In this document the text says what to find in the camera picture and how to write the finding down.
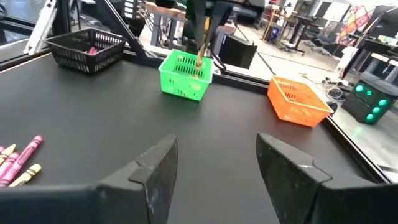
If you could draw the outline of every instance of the pink crayon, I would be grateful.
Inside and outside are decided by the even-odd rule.
[[[13,152],[0,166],[0,179],[7,174],[9,169],[11,168],[12,164],[17,160],[19,157],[18,152]]]
[[[29,159],[29,157],[37,149],[42,141],[42,136],[36,136],[33,138],[33,140],[29,143],[29,145],[27,145],[21,155],[17,158],[15,163],[12,164],[8,172],[0,179],[0,187],[6,187],[10,184],[10,182],[15,178],[22,166],[26,163],[26,161]]]
[[[95,47],[91,47],[88,51],[89,54],[96,54],[97,53],[97,49],[95,49]]]

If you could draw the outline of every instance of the black box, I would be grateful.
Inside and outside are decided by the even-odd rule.
[[[249,68],[257,46],[233,35],[227,35],[220,49],[220,59],[228,65]]]

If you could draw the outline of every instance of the plastic basket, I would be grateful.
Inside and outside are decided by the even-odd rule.
[[[90,28],[52,37],[45,43],[59,65],[96,73],[121,59],[126,40],[119,35]],[[88,53],[92,47],[97,50],[95,54]]]
[[[273,76],[268,87],[278,118],[315,127],[333,110],[305,83]]]
[[[196,55],[173,50],[159,67],[162,91],[200,101],[213,79],[213,60],[203,58],[200,70],[196,61]]]

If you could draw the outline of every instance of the orange basket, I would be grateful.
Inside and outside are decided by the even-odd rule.
[[[333,110],[305,83],[273,76],[268,98],[283,121],[315,127]]]

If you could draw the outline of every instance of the poster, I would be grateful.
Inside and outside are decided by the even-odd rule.
[[[343,21],[343,28],[339,36],[339,44],[351,46],[355,39],[350,39],[348,34],[361,30],[370,20],[374,7],[353,6]]]

